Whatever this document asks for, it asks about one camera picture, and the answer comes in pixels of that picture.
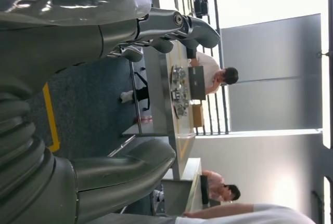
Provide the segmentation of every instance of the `shoe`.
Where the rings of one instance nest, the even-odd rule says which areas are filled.
[[[126,103],[129,101],[133,100],[133,91],[128,91],[126,93],[122,93],[120,94],[120,99],[122,100],[122,103]]]
[[[153,199],[154,202],[163,202],[164,192],[155,189],[154,191],[153,191]]]

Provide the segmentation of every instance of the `yellow tape line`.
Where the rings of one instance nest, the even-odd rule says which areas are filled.
[[[57,136],[57,126],[55,125],[55,118],[53,112],[51,97],[50,95],[50,89],[48,84],[46,83],[43,87],[44,100],[45,100],[46,111],[48,113],[48,124],[52,135],[53,144],[49,147],[51,152],[55,152],[60,148],[60,142],[59,142],[59,137]]]

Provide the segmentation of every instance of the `black hair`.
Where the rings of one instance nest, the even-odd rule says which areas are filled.
[[[188,59],[195,59],[196,58],[196,54],[197,54],[196,49],[187,48],[187,56]]]
[[[239,71],[233,67],[226,68],[226,73],[224,74],[226,78],[226,83],[228,85],[232,85],[239,80]]]
[[[233,198],[232,199],[232,201],[238,200],[240,197],[240,191],[236,185],[224,185],[224,187],[227,187],[231,191],[232,194],[233,194]]]

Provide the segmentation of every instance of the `box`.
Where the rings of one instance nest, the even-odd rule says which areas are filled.
[[[203,119],[203,108],[202,104],[193,104],[192,106],[193,112],[193,125],[195,128],[202,127],[205,124]]]

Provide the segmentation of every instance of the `metal parts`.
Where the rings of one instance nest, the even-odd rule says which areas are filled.
[[[146,17],[137,20],[137,34],[134,40],[120,43],[119,48],[151,46],[162,53],[168,53],[173,48],[171,41],[174,40],[191,49],[199,45],[213,48],[220,41],[220,36],[200,19],[183,16],[174,10],[152,8]]]
[[[171,71],[171,96],[174,112],[177,118],[187,116],[190,106],[189,88],[185,82],[186,71],[174,65]]]

